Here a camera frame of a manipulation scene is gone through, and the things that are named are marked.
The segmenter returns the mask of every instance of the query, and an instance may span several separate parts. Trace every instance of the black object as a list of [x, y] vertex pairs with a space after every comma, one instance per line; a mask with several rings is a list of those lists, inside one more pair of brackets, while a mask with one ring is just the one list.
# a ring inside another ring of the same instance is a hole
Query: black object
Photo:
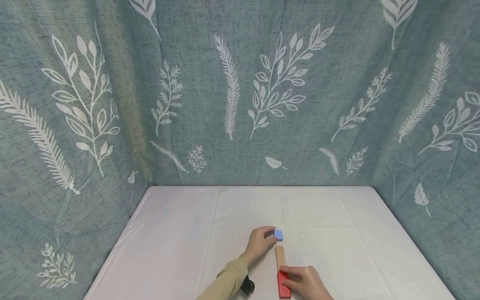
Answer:
[[243, 281], [243, 284], [240, 287], [241, 291], [245, 293], [245, 295], [250, 295], [253, 290], [255, 289], [255, 284], [253, 281], [250, 280], [250, 278], [245, 277], [245, 280]]

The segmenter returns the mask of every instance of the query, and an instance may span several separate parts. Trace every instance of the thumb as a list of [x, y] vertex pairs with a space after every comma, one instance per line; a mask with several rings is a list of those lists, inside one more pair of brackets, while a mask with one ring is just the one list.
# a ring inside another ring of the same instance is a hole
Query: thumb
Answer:
[[286, 286], [287, 288], [291, 288], [295, 291], [299, 291], [301, 287], [300, 282], [296, 282], [290, 279], [282, 281], [282, 285]]

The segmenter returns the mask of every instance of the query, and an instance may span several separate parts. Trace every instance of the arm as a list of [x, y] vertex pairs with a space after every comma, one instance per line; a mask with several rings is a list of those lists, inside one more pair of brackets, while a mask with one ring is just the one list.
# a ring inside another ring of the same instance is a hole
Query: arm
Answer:
[[248, 266], [276, 243], [275, 237], [265, 238], [265, 235], [274, 229], [275, 227], [268, 226], [254, 229], [250, 234], [245, 252], [239, 258], [228, 262], [215, 281], [198, 296], [197, 300], [230, 299], [239, 290], [247, 276]]

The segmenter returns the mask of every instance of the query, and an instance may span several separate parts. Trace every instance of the gray-green curtain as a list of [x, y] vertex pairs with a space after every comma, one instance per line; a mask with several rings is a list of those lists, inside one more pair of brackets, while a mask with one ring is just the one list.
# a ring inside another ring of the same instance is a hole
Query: gray-green curtain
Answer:
[[0, 11], [0, 298], [81, 299], [149, 185], [373, 186], [478, 298], [477, 0]]

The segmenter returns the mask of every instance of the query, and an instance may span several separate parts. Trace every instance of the person's left hand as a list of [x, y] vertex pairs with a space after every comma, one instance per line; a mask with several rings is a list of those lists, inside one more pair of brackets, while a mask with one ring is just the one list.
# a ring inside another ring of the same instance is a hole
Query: person's left hand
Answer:
[[277, 238], [265, 238], [265, 235], [275, 230], [272, 226], [263, 226], [256, 228], [250, 234], [247, 249], [240, 258], [243, 259], [247, 265], [251, 265], [255, 260], [262, 256], [268, 248], [276, 243]]

